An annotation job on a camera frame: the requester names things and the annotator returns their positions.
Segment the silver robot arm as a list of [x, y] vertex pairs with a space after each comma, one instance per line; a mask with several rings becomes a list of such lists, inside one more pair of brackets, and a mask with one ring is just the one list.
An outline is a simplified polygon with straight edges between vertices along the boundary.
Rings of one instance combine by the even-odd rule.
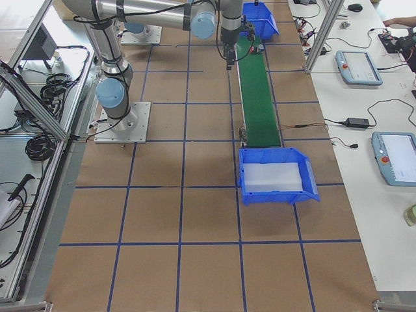
[[127, 83], [127, 100], [138, 98], [135, 71], [139, 57], [149, 57], [150, 77], [145, 94], [161, 106], [147, 116], [151, 132], [178, 138], [185, 126], [185, 50], [213, 36], [225, 45], [220, 53], [227, 66], [235, 60], [241, 26], [241, 1], [65, 1], [74, 20], [86, 26], [101, 57], [106, 78]]
[[224, 46], [234, 47], [241, 33], [252, 33], [254, 26], [243, 22], [242, 0], [215, 1], [217, 11], [220, 13], [221, 33], [220, 39]]

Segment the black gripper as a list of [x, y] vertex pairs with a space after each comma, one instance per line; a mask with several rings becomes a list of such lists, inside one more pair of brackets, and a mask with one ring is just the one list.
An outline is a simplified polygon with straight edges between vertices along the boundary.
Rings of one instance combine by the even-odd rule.
[[252, 22], [243, 19], [242, 20], [242, 34], [245, 34], [249, 41], [255, 40], [255, 26]]
[[235, 45], [224, 45], [224, 58], [226, 60], [226, 70], [231, 70], [237, 59]]

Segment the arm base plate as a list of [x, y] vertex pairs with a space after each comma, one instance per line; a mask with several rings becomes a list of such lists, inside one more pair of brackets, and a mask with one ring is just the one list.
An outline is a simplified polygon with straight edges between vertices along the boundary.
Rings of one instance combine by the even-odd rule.
[[161, 41], [162, 27], [145, 25], [142, 28], [126, 28], [121, 37], [124, 46], [148, 46], [159, 45]]
[[98, 144], [129, 144], [129, 143], [146, 143], [148, 124], [150, 119], [151, 102], [133, 102], [130, 113], [118, 121], [107, 118], [104, 109], [101, 110], [101, 119], [107, 119], [97, 125], [97, 134], [93, 137], [94, 142]]

